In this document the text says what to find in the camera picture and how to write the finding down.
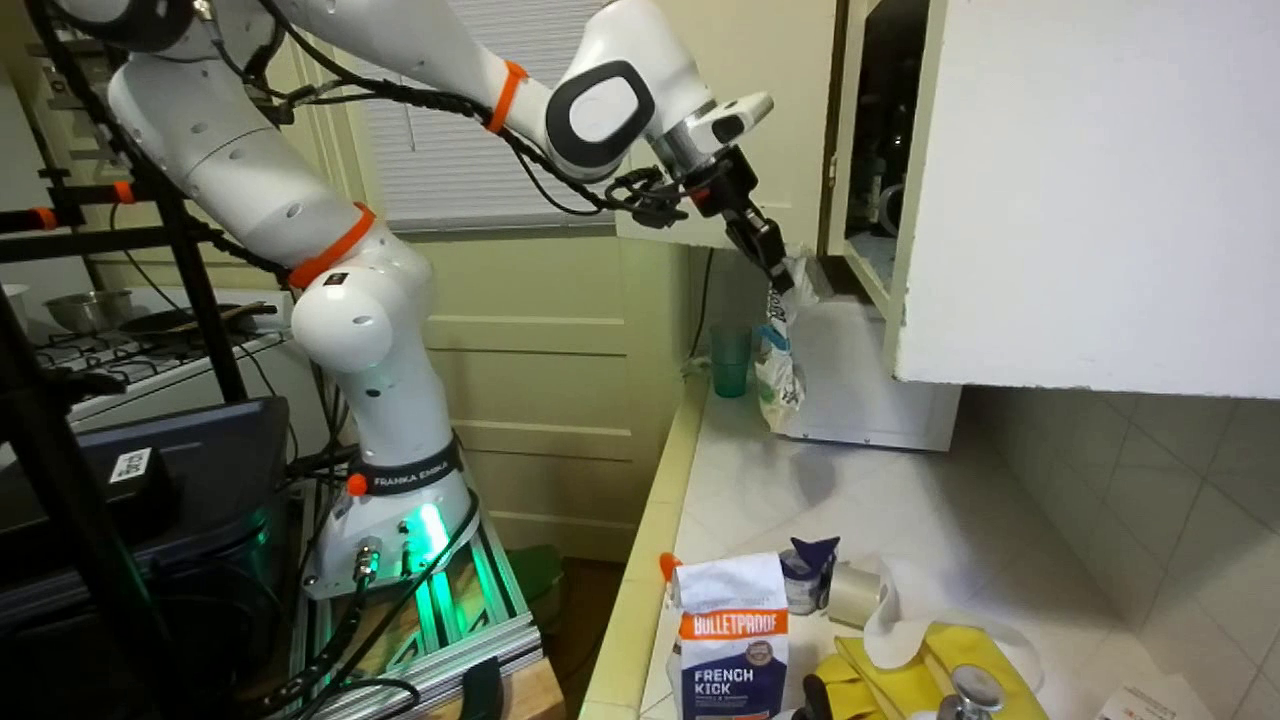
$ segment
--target cabinet door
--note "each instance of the cabinet door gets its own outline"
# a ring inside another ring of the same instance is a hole
[[[754,206],[783,230],[793,254],[820,239],[822,129],[833,97],[839,0],[661,0],[675,35],[694,58],[705,86],[720,97],[766,91],[770,115],[744,139],[759,189]],[[627,164],[655,164],[634,146]],[[691,221],[651,233],[620,216],[620,236],[731,249],[720,221]]]
[[[931,0],[889,365],[1280,395],[1280,3]]]

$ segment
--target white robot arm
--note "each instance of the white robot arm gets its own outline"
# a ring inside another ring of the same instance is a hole
[[[422,260],[369,209],[314,182],[246,101],[240,66],[274,23],[464,97],[572,182],[602,182],[642,138],[673,189],[793,289],[777,225],[746,200],[734,139],[766,97],[717,106],[651,0],[598,8],[557,89],[488,52],[446,0],[56,0],[85,31],[130,50],[109,86],[124,131],[246,254],[293,269],[293,337],[328,369],[357,422],[359,474],[328,518],[312,595],[401,583],[474,530],[439,378],[421,323]]]

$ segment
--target white container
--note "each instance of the white container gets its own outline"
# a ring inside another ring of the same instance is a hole
[[[878,360],[882,323],[855,296],[809,299],[793,323],[803,380],[798,412],[777,436],[948,452],[959,385],[901,385]]]

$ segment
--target black device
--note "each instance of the black device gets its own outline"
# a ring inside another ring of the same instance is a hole
[[[78,452],[146,580],[203,709],[231,709],[235,678],[287,634],[284,400],[221,406],[109,434]],[[98,623],[18,474],[0,476],[0,696],[2,717],[146,717],[145,690]]]

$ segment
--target cup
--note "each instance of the cup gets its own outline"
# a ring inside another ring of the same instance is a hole
[[[717,395],[746,395],[753,378],[753,337],[738,330],[712,330],[712,385]]]

